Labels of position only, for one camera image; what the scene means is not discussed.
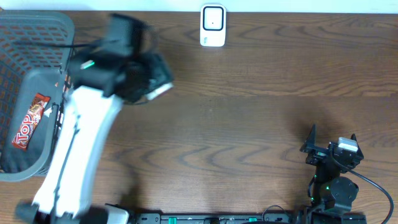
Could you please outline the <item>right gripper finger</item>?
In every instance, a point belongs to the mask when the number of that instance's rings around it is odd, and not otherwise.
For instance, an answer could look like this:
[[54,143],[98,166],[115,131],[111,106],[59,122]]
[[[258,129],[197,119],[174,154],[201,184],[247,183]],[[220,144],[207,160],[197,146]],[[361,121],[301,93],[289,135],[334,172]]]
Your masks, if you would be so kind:
[[362,151],[361,151],[361,148],[360,148],[360,146],[359,146],[359,143],[358,143],[358,140],[357,140],[357,138],[356,138],[356,135],[355,135],[355,133],[353,133],[352,135],[351,135],[351,140],[354,140],[355,142],[356,142],[356,146],[357,146],[357,151],[356,151],[356,153],[357,153],[357,155],[358,155],[358,157],[360,157],[360,158],[364,158],[364,155],[363,155],[363,153],[362,153]]
[[310,130],[309,135],[304,141],[303,145],[300,148],[301,152],[313,152],[316,150],[315,146],[315,138],[316,138],[316,125],[314,124]]

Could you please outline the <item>red Top chocolate bar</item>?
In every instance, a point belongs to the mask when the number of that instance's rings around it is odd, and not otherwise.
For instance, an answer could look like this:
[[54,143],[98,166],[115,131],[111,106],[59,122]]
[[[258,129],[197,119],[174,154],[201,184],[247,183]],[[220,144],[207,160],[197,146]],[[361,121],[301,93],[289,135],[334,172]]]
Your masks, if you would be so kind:
[[40,120],[42,119],[44,109],[50,101],[51,97],[44,96],[40,93],[37,93],[32,100],[30,108],[27,111],[27,114],[24,116],[22,123],[19,127],[18,132],[14,136],[12,140],[12,145],[15,148],[22,149],[23,151],[27,150],[29,145],[29,141],[37,128]]

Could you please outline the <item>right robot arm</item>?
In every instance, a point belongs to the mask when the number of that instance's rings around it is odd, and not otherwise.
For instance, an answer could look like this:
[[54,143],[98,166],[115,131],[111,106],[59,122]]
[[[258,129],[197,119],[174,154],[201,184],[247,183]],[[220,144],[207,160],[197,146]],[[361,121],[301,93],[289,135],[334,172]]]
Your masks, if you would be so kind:
[[327,147],[315,144],[316,126],[300,148],[307,154],[306,164],[316,167],[308,185],[311,205],[297,212],[295,223],[366,223],[366,216],[353,213],[352,203],[359,187],[342,174],[353,170],[364,159],[356,136],[339,138]]

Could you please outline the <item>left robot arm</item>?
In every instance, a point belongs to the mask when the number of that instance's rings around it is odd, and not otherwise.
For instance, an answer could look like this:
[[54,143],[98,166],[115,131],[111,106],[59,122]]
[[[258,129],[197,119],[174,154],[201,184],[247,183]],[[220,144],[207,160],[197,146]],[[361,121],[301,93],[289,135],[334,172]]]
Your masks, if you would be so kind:
[[173,76],[156,51],[157,39],[142,48],[153,28],[112,14],[106,35],[69,62],[72,88],[47,176],[32,202],[16,217],[25,223],[134,223],[119,205],[92,206],[93,186],[108,133],[125,103],[142,105],[170,90]]

